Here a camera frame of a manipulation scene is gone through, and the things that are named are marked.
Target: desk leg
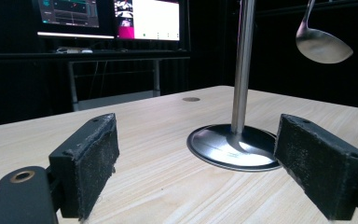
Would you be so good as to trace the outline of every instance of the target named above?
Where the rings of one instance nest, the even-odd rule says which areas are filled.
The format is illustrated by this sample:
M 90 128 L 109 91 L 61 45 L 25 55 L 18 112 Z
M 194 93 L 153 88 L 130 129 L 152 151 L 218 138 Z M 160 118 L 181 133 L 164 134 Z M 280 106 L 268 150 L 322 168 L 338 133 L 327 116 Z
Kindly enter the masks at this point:
M 74 111 L 78 111 L 79 102 L 77 100 L 77 93 L 76 93 L 74 63 L 68 63 L 68 71 L 69 71 L 69 83 L 71 85 L 72 108 Z
M 159 89 L 159 60 L 153 60 L 153 97 L 160 96 L 160 89 Z

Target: pink screen area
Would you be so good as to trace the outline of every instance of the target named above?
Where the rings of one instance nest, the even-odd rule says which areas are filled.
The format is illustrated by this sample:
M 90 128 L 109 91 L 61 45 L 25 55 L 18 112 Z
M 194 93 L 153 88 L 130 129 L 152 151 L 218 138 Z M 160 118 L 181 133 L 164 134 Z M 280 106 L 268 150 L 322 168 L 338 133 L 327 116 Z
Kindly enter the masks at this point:
M 126 38 L 126 39 L 135 38 L 135 32 L 133 32 L 133 27 L 119 26 L 118 34 L 119 34 L 120 38 Z

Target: computer screen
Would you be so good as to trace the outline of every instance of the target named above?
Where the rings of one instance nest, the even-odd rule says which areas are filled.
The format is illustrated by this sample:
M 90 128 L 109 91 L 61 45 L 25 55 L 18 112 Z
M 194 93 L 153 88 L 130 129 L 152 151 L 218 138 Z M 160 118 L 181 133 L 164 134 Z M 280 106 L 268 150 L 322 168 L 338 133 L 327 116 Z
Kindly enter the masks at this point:
M 117 38 L 180 39 L 178 0 L 114 0 Z
M 113 0 L 34 0 L 38 35 L 112 39 Z

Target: table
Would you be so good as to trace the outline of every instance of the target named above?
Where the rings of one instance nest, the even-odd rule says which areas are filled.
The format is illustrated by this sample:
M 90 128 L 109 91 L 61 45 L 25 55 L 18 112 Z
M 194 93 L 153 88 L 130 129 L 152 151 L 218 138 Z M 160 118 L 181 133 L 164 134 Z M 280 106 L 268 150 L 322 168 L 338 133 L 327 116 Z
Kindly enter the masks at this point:
M 88 223 L 329 223 L 283 168 L 234 172 L 188 150 L 195 129 L 231 122 L 232 98 L 232 87 L 218 86 L 2 125 L 0 178 L 47 167 L 48 154 L 83 123 L 114 112 L 121 155 Z M 247 104 L 247 125 L 276 133 L 280 115 L 291 114 L 358 147 L 358 108 L 262 91 L 249 91 Z

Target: ladle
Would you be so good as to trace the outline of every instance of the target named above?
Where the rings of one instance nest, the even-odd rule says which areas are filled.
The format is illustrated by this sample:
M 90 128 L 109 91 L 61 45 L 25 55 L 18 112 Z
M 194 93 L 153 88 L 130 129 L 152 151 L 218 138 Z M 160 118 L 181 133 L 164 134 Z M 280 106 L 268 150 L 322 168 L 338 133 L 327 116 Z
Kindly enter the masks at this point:
M 310 29 L 308 19 L 315 0 L 310 0 L 304 18 L 296 33 L 298 50 L 317 63 L 340 63 L 353 54 L 342 40 L 326 32 Z

